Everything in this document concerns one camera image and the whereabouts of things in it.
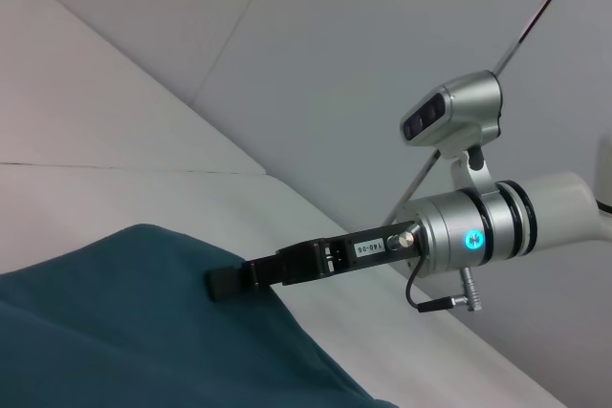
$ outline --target teal fabric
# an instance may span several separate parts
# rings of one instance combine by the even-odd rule
[[[241,261],[138,225],[0,275],[0,406],[390,406],[272,292],[211,303],[205,270]]]

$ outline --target label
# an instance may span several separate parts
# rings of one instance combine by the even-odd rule
[[[354,248],[355,255],[357,255],[358,257],[384,252],[383,238],[373,239],[372,241],[365,241],[364,243],[355,244]]]

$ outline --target camera lens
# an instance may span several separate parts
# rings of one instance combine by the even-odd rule
[[[410,130],[410,120],[404,122],[404,137],[406,140],[412,140],[412,130]]]
[[[428,104],[425,107],[425,121],[427,126],[429,126],[429,124],[433,123],[436,119],[436,109],[432,104]]]
[[[423,119],[419,115],[410,117],[410,129],[412,130],[413,136],[416,137],[423,131]]]
[[[435,108],[437,118],[441,117],[446,111],[446,106],[444,103],[444,97],[438,93],[431,100],[433,107]]]

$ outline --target glowing blue light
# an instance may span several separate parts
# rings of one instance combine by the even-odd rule
[[[463,239],[466,247],[469,250],[477,250],[485,244],[485,235],[482,234],[482,231],[472,230],[466,233],[466,237]]]

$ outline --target camera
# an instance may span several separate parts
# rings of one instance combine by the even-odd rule
[[[432,146],[454,158],[499,137],[501,106],[492,72],[460,76],[434,89],[402,118],[402,137],[408,145]]]

